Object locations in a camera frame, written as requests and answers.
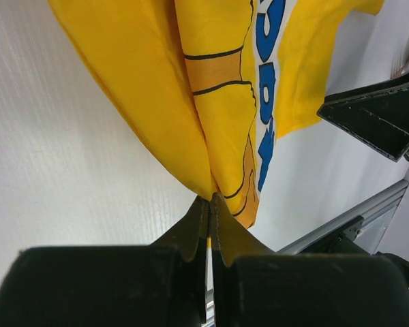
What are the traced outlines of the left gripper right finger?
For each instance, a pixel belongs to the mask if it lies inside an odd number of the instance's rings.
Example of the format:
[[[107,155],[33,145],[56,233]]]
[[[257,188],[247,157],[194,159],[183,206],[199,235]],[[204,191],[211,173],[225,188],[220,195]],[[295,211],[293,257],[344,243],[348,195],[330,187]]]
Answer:
[[[274,255],[275,252],[254,237],[230,213],[224,197],[214,193],[209,203],[211,248],[225,267],[249,255]]]

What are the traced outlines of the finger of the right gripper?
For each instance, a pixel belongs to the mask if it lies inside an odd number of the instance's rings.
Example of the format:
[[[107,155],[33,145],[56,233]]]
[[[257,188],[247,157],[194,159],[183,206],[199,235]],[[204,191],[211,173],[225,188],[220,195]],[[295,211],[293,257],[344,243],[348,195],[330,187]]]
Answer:
[[[325,97],[317,115],[392,161],[409,161],[409,72]]]

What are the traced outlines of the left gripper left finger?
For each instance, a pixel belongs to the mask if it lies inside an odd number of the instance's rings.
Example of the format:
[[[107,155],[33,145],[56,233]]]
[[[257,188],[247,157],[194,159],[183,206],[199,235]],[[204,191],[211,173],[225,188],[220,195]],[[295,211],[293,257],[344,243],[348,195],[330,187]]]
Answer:
[[[185,262],[207,261],[209,202],[197,196],[186,214],[152,246],[176,247]]]

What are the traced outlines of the yellow pikachu cloth placemat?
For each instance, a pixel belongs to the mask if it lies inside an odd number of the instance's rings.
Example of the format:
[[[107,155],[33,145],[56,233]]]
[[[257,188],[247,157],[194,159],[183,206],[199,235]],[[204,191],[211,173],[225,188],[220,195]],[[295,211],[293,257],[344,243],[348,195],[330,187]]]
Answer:
[[[275,141],[317,123],[337,30],[381,1],[51,1],[92,77],[180,183],[254,225]]]

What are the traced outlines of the aluminium rail frame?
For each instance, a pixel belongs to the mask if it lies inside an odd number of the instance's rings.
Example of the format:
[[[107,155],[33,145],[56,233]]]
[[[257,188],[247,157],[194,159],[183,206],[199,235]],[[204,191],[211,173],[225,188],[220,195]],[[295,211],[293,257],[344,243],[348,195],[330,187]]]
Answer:
[[[317,227],[305,236],[295,240],[280,249],[277,253],[290,255],[300,253],[313,245],[316,241],[338,231],[344,226],[346,226],[347,230],[351,229],[353,225],[357,226],[356,230],[365,227],[367,224],[371,223],[374,218],[377,218],[398,206],[408,185],[409,182],[405,179],[396,182],[362,203],[357,204],[353,208]]]

